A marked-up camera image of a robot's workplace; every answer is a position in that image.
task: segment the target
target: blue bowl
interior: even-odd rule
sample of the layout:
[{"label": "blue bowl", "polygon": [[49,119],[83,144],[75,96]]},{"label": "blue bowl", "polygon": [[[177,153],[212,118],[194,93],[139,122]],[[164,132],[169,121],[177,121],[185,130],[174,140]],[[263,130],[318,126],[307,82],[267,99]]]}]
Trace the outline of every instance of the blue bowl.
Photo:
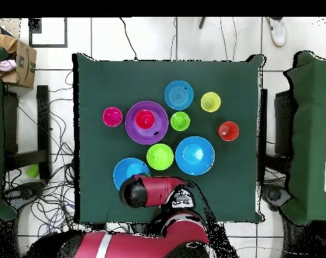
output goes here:
[{"label": "blue bowl", "polygon": [[214,149],[205,138],[190,136],[177,146],[175,158],[178,167],[184,173],[201,175],[213,165]]},{"label": "blue bowl", "polygon": [[185,81],[172,81],[165,89],[166,104],[175,110],[184,110],[194,99],[192,87]]},{"label": "blue bowl", "polygon": [[120,187],[123,182],[125,182],[132,175],[138,174],[147,174],[150,176],[149,168],[147,165],[142,162],[140,159],[123,159],[121,160],[114,169],[114,183],[117,190],[120,190]]}]

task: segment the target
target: shoe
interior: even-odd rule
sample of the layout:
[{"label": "shoe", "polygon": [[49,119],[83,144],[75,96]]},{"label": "shoe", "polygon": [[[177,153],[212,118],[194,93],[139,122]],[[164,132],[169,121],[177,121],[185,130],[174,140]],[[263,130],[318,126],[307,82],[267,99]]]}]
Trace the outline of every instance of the shoe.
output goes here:
[{"label": "shoe", "polygon": [[284,22],[282,20],[276,21],[270,17],[266,17],[269,26],[270,32],[272,33],[273,43],[278,47],[284,46],[286,43],[286,29],[284,27]]}]

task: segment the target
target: bowl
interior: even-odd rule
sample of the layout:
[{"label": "bowl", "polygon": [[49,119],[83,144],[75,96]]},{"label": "bowl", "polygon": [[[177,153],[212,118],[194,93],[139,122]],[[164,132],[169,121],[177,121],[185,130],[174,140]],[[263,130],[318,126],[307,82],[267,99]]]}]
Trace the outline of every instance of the bowl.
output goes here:
[{"label": "bowl", "polygon": [[214,162],[214,149],[210,142],[200,136],[190,136],[180,142],[175,158],[178,167],[189,175],[207,172]]},{"label": "bowl", "polygon": [[206,112],[215,112],[221,104],[221,99],[218,94],[208,92],[201,98],[201,108]]},{"label": "bowl", "polygon": [[171,122],[172,128],[181,132],[183,130],[186,130],[188,128],[188,126],[190,125],[190,118],[184,112],[177,112],[172,115],[170,122]]},{"label": "bowl", "polygon": [[[147,129],[140,128],[135,117],[141,110],[149,110],[155,117],[155,123]],[[127,134],[133,141],[139,144],[155,144],[166,134],[169,127],[169,118],[166,111],[158,103],[152,101],[142,101],[130,108],[124,122]]]},{"label": "bowl", "polygon": [[140,159],[131,157],[122,159],[115,166],[113,173],[113,179],[117,190],[120,190],[122,183],[125,182],[128,178],[132,177],[132,175],[138,174],[147,174],[148,176],[151,175],[146,163]]},{"label": "bowl", "polygon": [[235,140],[238,134],[239,128],[234,122],[225,122],[218,128],[218,135],[227,142]]},{"label": "bowl", "polygon": [[107,126],[118,126],[122,121],[122,113],[116,107],[109,107],[103,112],[103,122]]},{"label": "bowl", "polygon": [[185,81],[172,81],[165,88],[164,97],[170,108],[180,111],[190,106],[194,99],[194,90]]},{"label": "bowl", "polygon": [[173,151],[166,144],[154,144],[147,151],[147,163],[155,170],[166,170],[172,162]]}]

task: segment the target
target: red cup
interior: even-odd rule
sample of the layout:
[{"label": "red cup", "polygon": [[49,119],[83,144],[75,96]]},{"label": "red cup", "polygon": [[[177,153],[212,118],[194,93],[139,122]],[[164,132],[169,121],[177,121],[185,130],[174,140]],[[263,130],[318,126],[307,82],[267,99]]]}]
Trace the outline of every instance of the red cup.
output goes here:
[{"label": "red cup", "polygon": [[146,130],[154,125],[155,115],[149,110],[140,110],[135,116],[135,122],[139,128]]},{"label": "red cup", "polygon": [[225,122],[218,128],[218,135],[227,142],[235,140],[238,134],[239,128],[234,122]]},{"label": "red cup", "polygon": [[122,113],[116,107],[109,107],[103,113],[103,122],[107,126],[118,126],[122,121]]}]

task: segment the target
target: lime green bowl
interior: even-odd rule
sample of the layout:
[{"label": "lime green bowl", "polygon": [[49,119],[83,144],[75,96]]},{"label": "lime green bowl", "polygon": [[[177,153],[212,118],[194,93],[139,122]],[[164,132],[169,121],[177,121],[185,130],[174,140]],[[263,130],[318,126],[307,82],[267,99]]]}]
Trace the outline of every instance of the lime green bowl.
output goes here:
[{"label": "lime green bowl", "polygon": [[190,125],[190,118],[184,112],[177,112],[172,115],[170,122],[171,122],[172,128],[181,132],[183,130],[186,130],[188,128],[188,126]]},{"label": "lime green bowl", "polygon": [[147,151],[147,163],[155,170],[166,170],[173,162],[173,151],[162,143],[154,144]]}]

